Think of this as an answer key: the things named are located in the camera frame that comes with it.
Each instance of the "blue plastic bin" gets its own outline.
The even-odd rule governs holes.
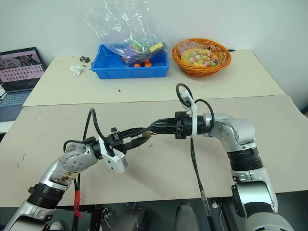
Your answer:
[[[122,61],[122,57],[100,45],[92,71],[96,72],[98,78],[154,78],[166,77],[169,69],[167,53],[155,56],[151,59],[151,67],[128,67]]]

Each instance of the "orange object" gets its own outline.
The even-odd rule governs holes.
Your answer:
[[[210,76],[224,68],[226,68],[231,62],[231,55],[230,52],[224,46],[220,45],[217,42],[205,39],[205,38],[191,38],[188,39],[189,41],[198,42],[202,48],[210,47],[210,50],[218,57],[218,64],[214,67],[199,67],[194,66],[186,63],[185,61],[181,60],[181,54],[178,49],[178,46],[186,41],[182,41],[175,45],[172,50],[172,57],[175,62],[178,63],[180,69],[187,75],[195,78],[199,77],[207,77]]]

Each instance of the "crumpled tissue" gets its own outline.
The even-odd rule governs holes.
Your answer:
[[[80,72],[81,72],[81,66],[71,66],[70,67],[70,70],[71,70],[71,72],[73,72],[73,75],[75,76],[75,77],[77,77],[77,76],[79,76],[80,75]]]

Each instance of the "beige table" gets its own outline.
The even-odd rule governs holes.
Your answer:
[[[250,119],[263,163],[276,193],[308,189],[308,120],[286,95],[211,99],[216,112]],[[27,189],[59,158],[64,141],[81,139],[94,107],[103,134],[147,126],[181,110],[178,101],[26,107],[0,143],[0,206],[19,206]],[[199,113],[207,112],[200,105]],[[88,135],[97,136],[93,125]],[[196,158],[206,194],[231,196],[227,154],[214,138],[195,139]],[[81,203],[100,204],[200,197],[189,140],[157,135],[127,154],[128,168],[117,175],[103,161],[82,173]],[[72,205],[71,187],[59,205]]]
[[[56,57],[24,106],[177,100],[175,86],[187,84],[195,98],[232,98],[284,94],[251,50],[231,53],[232,63],[208,78],[190,78],[170,58],[166,78],[98,79],[79,56]],[[81,65],[74,77],[69,67]]]

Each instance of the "white wall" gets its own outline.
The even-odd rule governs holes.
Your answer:
[[[96,53],[100,41],[83,22],[85,2],[0,0],[0,51],[36,46],[47,64],[56,55]],[[295,104],[308,105],[307,0],[149,0],[149,5],[170,48],[184,38],[203,37],[229,49],[252,49]]]

